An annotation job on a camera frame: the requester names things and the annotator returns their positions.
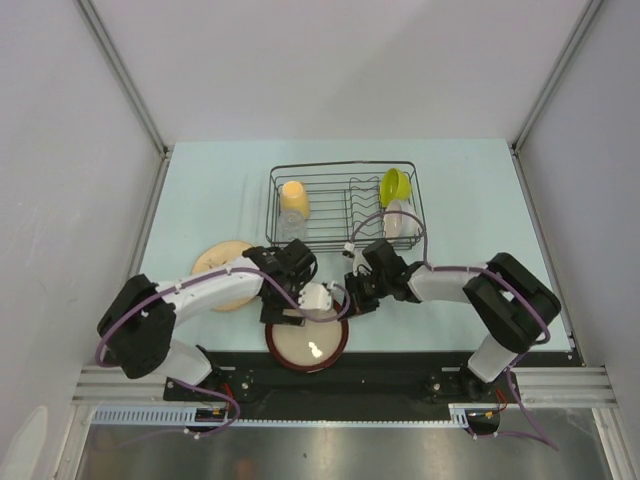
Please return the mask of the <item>red rimmed round plate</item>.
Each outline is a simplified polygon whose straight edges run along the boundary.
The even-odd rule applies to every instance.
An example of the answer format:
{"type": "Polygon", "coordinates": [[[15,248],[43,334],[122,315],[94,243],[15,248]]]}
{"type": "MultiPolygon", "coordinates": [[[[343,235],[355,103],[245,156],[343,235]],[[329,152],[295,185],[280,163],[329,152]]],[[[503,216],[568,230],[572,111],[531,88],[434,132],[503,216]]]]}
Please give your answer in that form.
{"type": "Polygon", "coordinates": [[[302,325],[267,324],[265,340],[269,353],[282,367],[314,373],[333,365],[349,340],[347,320],[302,325]]]}

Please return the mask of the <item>beige bird pattern plate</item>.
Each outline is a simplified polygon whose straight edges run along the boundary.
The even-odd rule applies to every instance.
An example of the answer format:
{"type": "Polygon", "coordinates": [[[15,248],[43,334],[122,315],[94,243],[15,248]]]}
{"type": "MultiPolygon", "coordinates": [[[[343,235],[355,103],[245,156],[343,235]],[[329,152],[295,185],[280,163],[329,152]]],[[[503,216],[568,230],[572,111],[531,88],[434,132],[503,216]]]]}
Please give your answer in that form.
{"type": "MultiPolygon", "coordinates": [[[[192,267],[192,275],[207,273],[212,269],[224,268],[237,258],[243,258],[245,250],[253,245],[241,240],[229,240],[218,243],[206,250],[192,267]]],[[[199,282],[189,289],[189,292],[198,297],[204,296],[207,301],[211,292],[214,292],[212,309],[217,312],[230,312],[237,310],[257,296],[260,278],[247,273],[236,273],[230,278],[219,276],[208,281],[199,282]]]]}

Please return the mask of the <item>clear plastic cup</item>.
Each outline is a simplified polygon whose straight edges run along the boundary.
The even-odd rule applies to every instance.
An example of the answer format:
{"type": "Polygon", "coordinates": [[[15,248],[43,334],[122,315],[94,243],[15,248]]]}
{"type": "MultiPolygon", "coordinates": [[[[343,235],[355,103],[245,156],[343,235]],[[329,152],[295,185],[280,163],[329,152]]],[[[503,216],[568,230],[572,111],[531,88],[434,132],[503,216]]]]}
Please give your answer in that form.
{"type": "Polygon", "coordinates": [[[306,219],[298,210],[284,210],[278,218],[277,238],[282,242],[307,238],[306,219]]]}

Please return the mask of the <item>white bowl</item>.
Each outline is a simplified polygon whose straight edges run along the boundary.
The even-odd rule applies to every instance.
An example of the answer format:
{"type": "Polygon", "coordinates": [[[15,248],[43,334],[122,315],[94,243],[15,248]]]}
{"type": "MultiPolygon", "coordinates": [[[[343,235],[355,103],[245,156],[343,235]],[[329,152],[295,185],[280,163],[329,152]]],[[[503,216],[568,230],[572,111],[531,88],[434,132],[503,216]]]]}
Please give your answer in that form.
{"type": "Polygon", "coordinates": [[[413,237],[422,233],[416,211],[406,200],[394,199],[389,203],[385,210],[383,224],[384,235],[388,240],[413,237]]]}

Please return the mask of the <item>black wire dish rack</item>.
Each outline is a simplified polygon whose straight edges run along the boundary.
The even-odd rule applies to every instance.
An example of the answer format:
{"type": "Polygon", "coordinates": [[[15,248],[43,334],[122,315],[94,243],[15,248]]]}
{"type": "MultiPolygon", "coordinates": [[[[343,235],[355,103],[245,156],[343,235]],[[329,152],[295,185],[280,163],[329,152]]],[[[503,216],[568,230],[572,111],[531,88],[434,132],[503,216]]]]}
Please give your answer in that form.
{"type": "Polygon", "coordinates": [[[419,219],[424,218],[423,202],[416,166],[409,161],[337,161],[280,165],[271,169],[265,236],[273,245],[282,247],[288,239],[280,220],[281,196],[289,181],[303,184],[310,202],[310,217],[305,221],[303,242],[314,253],[339,252],[356,234],[356,245],[362,248],[384,236],[381,218],[366,219],[383,212],[380,186],[392,168],[407,176],[410,184],[408,203],[419,219]]]}

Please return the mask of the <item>yellow mug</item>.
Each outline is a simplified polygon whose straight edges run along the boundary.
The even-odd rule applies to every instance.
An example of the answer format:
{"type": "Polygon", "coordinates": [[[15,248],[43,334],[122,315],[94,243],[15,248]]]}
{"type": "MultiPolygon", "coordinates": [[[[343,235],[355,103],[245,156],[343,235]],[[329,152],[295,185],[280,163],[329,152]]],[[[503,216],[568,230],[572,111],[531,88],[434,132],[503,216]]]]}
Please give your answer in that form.
{"type": "Polygon", "coordinates": [[[310,202],[305,185],[300,181],[287,181],[280,191],[280,206],[282,210],[299,212],[304,219],[310,216],[310,202]]]}

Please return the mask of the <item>green bowl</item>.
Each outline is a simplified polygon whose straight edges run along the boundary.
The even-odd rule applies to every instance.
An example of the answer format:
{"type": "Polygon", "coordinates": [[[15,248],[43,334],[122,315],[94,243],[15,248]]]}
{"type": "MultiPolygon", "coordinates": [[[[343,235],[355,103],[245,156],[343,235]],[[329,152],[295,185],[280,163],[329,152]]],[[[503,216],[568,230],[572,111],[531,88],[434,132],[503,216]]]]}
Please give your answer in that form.
{"type": "Polygon", "coordinates": [[[393,200],[406,201],[412,192],[409,176],[397,168],[389,169],[379,184],[380,204],[386,208],[393,200]]]}

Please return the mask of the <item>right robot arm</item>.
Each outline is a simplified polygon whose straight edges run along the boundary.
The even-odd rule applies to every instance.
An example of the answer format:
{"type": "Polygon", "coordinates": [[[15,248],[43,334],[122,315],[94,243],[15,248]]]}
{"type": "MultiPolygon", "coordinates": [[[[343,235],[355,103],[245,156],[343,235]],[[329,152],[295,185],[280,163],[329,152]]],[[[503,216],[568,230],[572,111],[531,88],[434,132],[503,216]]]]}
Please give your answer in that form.
{"type": "Polygon", "coordinates": [[[483,266],[408,264],[391,243],[380,239],[361,251],[347,242],[343,255],[353,262],[345,276],[350,316],[376,310],[386,297],[473,307],[488,330],[460,373],[462,391],[473,401],[486,400],[503,372],[533,346],[550,341],[549,325],[561,312],[558,297],[506,252],[483,266]]]}

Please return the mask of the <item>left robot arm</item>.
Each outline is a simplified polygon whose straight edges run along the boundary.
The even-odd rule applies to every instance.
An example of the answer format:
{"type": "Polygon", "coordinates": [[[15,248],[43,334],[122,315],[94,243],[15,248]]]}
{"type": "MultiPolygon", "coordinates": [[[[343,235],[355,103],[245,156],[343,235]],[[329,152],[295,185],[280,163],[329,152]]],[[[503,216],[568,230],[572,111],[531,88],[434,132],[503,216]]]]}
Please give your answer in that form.
{"type": "Polygon", "coordinates": [[[317,272],[317,260],[299,239],[283,248],[250,247],[225,264],[168,282],[129,278],[97,326],[95,362],[127,378],[160,374],[185,383],[197,398],[214,397],[221,376],[204,351],[174,338],[174,330],[206,311],[259,297],[268,309],[296,308],[317,272]]]}

